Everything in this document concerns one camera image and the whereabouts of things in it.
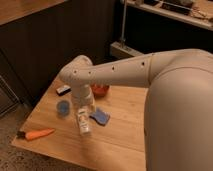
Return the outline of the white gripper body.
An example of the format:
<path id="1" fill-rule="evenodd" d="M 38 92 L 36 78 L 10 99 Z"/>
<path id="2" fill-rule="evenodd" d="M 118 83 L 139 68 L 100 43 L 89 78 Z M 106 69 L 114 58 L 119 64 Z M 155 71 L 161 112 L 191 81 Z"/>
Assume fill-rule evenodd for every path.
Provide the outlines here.
<path id="1" fill-rule="evenodd" d="M 71 102 L 75 111 L 94 104 L 94 95 L 89 85 L 74 86 L 71 90 Z"/>

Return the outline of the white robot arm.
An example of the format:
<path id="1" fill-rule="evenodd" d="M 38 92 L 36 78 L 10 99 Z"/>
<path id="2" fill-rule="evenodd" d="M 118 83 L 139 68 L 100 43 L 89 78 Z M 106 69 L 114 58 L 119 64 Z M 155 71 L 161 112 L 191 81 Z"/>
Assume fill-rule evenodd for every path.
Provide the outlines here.
<path id="1" fill-rule="evenodd" d="M 59 78 L 78 107 L 93 102 L 93 84 L 146 88 L 147 171 L 213 171 L 212 53 L 171 50 L 99 65 L 79 55 Z"/>

